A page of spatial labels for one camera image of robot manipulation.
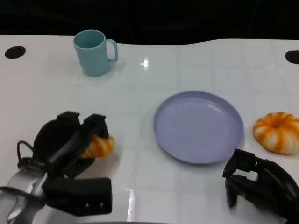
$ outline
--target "table surface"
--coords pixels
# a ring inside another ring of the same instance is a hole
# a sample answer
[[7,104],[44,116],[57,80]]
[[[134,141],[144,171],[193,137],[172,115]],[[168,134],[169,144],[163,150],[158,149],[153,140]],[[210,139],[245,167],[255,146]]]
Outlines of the table surface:
[[[4,57],[11,46],[26,54]],[[64,111],[83,120],[91,113],[107,116],[116,149],[97,160],[82,177],[109,176],[113,212],[73,217],[44,208],[34,224],[94,221],[193,223],[283,223],[244,199],[230,211],[226,204],[225,161],[192,166],[166,155],[157,146],[153,114],[168,96],[186,90],[217,94],[239,111],[245,127],[244,150],[277,162],[299,182],[296,156],[272,154],[252,137],[252,126],[269,112],[299,116],[299,67],[285,52],[299,41],[223,39],[185,46],[118,44],[119,60],[101,77],[82,74],[72,37],[0,36],[0,182],[17,171],[16,143],[33,143],[47,121]],[[112,55],[112,46],[108,54]]]

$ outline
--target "plate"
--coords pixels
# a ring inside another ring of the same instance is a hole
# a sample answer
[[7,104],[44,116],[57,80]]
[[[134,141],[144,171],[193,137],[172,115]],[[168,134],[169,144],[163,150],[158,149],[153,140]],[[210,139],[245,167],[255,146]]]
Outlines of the plate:
[[166,99],[155,113],[154,133],[164,151],[192,164],[229,158],[244,139],[238,111],[228,101],[201,91]]

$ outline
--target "black cable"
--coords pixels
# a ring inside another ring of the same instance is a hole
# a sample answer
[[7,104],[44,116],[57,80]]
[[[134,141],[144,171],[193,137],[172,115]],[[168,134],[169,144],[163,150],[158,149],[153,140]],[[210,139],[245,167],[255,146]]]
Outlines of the black cable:
[[32,194],[29,194],[25,191],[19,190],[17,188],[13,188],[13,187],[8,187],[8,186],[1,186],[0,190],[3,190],[5,192],[14,194],[14,195],[18,195],[18,196],[22,196],[28,200],[32,200],[32,201],[36,201],[36,202],[41,202],[41,203],[46,203],[46,200],[43,198],[39,198],[37,196],[34,196]]
[[45,162],[40,161],[41,159],[40,159],[40,156],[38,154],[35,155],[34,158],[32,158],[32,157],[22,157],[21,156],[21,151],[20,151],[21,144],[26,145],[32,151],[32,153],[37,154],[37,152],[34,151],[34,148],[28,142],[23,141],[23,140],[18,141],[18,143],[17,143],[18,168],[20,169],[24,165],[32,165],[32,166],[38,167],[42,171],[46,172]]
[[21,144],[26,145],[33,152],[33,147],[28,142],[23,141],[23,140],[18,141],[18,143],[17,143],[17,155],[18,155],[18,161],[19,161],[19,163],[22,160],[21,153],[20,153],[20,146],[21,146]]

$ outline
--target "mug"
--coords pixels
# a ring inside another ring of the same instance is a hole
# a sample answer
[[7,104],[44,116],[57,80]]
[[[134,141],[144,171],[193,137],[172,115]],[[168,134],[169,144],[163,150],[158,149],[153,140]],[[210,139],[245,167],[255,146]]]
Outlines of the mug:
[[[114,59],[108,59],[106,42],[110,42],[114,46]],[[114,40],[106,40],[105,35],[98,30],[84,30],[76,34],[73,44],[83,72],[89,76],[103,75],[109,70],[108,62],[117,61],[116,42]]]

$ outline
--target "orange bagel piece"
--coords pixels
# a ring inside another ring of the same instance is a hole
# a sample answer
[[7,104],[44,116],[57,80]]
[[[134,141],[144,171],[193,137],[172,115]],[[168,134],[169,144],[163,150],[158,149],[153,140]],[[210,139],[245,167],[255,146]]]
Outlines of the orange bagel piece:
[[115,140],[112,136],[104,139],[97,135],[92,136],[91,143],[83,153],[83,158],[98,158],[108,155],[114,149]]
[[253,136],[265,149],[280,154],[299,152],[299,119],[290,113],[268,113],[253,126]]

